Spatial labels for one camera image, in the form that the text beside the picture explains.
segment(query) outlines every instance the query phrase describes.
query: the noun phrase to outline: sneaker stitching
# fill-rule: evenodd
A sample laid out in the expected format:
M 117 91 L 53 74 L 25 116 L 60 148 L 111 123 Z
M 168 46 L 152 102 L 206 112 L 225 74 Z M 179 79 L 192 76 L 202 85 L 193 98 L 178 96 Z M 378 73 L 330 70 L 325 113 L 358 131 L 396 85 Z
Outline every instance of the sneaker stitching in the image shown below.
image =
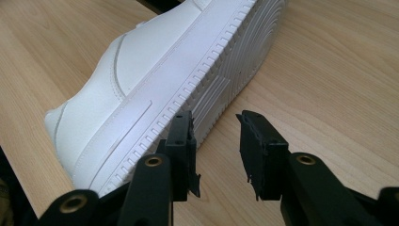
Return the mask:
M 58 150 L 59 150 L 59 148 L 58 148 L 58 146 L 57 146 L 57 135 L 58 135 L 58 127 L 59 127 L 59 124 L 61 123 L 61 120 L 62 120 L 62 116 L 64 115 L 64 111 L 65 111 L 65 108 L 67 107 L 67 104 L 68 104 L 68 101 L 62 106 L 62 109 L 61 109 L 61 114 L 59 115 L 59 117 L 58 117 L 58 120 L 56 121 L 56 128 L 55 128 L 55 130 L 54 130 L 54 134 L 53 134 L 53 138 L 54 138 L 54 146 L 56 146 L 56 150 L 57 150 L 57 152 L 58 152 Z
M 111 84 L 112 84 L 112 89 L 114 91 L 115 96 L 118 98 L 118 100 L 120 102 L 122 102 L 124 100 L 124 98 L 126 97 L 125 93 L 123 92 L 122 88 L 120 87 L 120 81 L 118 79 L 118 59 L 119 59 L 119 55 L 120 55 L 120 48 L 123 44 L 123 41 L 125 39 L 127 34 L 124 34 L 120 37 L 120 42 L 118 43 L 118 47 L 117 47 L 117 51 L 115 52 L 115 56 L 114 56 L 114 60 L 111 64 Z

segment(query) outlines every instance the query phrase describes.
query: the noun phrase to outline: white sneaker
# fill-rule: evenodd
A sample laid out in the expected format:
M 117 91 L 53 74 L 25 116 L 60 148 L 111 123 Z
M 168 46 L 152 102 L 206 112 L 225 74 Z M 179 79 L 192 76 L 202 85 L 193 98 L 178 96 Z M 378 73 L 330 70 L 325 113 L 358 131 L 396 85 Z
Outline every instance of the white sneaker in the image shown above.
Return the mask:
M 186 0 L 114 40 L 94 74 L 45 124 L 76 188 L 100 196 L 130 179 L 174 114 L 201 143 L 264 61 L 285 0 Z

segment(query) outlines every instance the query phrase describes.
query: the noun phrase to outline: black plastic bracket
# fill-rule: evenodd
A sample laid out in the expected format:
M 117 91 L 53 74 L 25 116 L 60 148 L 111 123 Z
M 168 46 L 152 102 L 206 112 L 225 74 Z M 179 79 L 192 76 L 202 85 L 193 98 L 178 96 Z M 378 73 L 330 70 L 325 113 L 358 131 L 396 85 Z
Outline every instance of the black plastic bracket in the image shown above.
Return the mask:
M 121 209 L 119 226 L 173 225 L 170 161 L 164 154 L 140 158 Z
M 191 111 L 176 114 L 169 129 L 168 139 L 161 140 L 156 151 L 170 158 L 174 202 L 187 201 L 188 190 L 200 197 L 196 151 L 197 140 L 194 137 Z
M 262 200 L 281 199 L 286 225 L 399 225 L 399 187 L 378 200 L 341 184 L 324 162 L 290 153 L 288 142 L 262 115 L 243 111 L 240 152 L 247 176 Z

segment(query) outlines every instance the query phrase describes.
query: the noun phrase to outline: wooden table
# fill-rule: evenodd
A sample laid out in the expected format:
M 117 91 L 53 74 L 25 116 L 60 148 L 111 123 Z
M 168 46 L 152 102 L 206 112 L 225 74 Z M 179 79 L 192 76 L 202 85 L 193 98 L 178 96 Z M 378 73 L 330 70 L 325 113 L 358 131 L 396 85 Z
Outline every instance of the wooden table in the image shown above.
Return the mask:
M 72 190 L 46 110 L 82 88 L 114 38 L 154 16 L 134 0 L 0 1 L 0 145 L 38 216 Z M 374 198 L 399 186 L 399 3 L 292 0 L 260 71 L 199 148 L 202 197 L 176 204 L 176 225 L 283 225 L 279 202 L 256 202 L 247 184 L 243 109 L 346 186 Z

